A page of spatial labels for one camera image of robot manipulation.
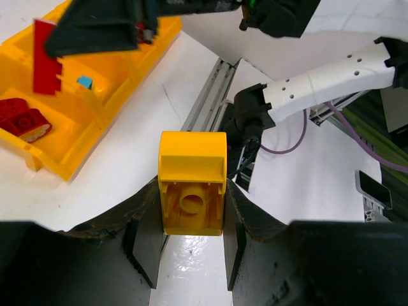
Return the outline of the red rectangular lego brick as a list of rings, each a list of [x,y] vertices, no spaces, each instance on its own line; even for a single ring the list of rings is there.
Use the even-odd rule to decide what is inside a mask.
[[[56,57],[50,57],[45,43],[56,25],[42,19],[34,20],[33,34],[33,92],[55,96],[61,90],[62,64]]]

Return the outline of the small blue lego brick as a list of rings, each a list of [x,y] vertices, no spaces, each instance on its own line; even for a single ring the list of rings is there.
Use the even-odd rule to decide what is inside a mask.
[[[83,75],[77,78],[77,83],[85,87],[86,89],[91,90],[92,85],[93,85],[93,80],[92,78]]]

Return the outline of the red flower lego piece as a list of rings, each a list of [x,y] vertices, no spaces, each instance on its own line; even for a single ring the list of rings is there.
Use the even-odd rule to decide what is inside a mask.
[[[51,132],[52,124],[26,100],[8,98],[1,100],[1,129],[32,143]]]

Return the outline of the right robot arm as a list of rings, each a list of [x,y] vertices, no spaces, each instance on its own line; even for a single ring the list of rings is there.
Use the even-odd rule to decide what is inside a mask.
[[[240,147],[286,117],[333,99],[385,87],[407,87],[406,1],[73,1],[45,40],[50,57],[129,51],[151,43],[161,17],[242,10],[241,30],[299,38],[323,30],[323,10],[343,31],[373,31],[359,52],[301,75],[238,92],[227,143]]]

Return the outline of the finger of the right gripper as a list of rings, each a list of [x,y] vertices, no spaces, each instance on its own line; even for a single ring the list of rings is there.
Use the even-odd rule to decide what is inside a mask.
[[[50,57],[136,50],[157,34],[159,1],[72,1],[47,38]]]

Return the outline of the yellow lego block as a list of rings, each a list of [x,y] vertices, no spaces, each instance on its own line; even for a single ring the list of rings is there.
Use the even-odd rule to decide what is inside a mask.
[[[158,186],[164,232],[221,235],[226,175],[225,132],[162,132]]]

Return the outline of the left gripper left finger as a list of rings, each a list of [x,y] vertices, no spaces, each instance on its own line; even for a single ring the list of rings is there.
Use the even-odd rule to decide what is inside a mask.
[[[163,236],[156,180],[69,231],[3,221],[1,304],[148,305]]]

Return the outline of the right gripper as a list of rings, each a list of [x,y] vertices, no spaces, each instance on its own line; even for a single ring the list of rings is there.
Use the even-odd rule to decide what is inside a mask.
[[[240,9],[241,31],[258,29],[273,38],[299,38],[305,32],[319,1],[144,1],[148,20],[178,15],[227,13]]]

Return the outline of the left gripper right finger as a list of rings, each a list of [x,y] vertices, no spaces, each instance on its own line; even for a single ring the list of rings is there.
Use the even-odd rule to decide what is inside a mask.
[[[407,304],[406,224],[284,224],[228,181],[223,235],[235,305]]]

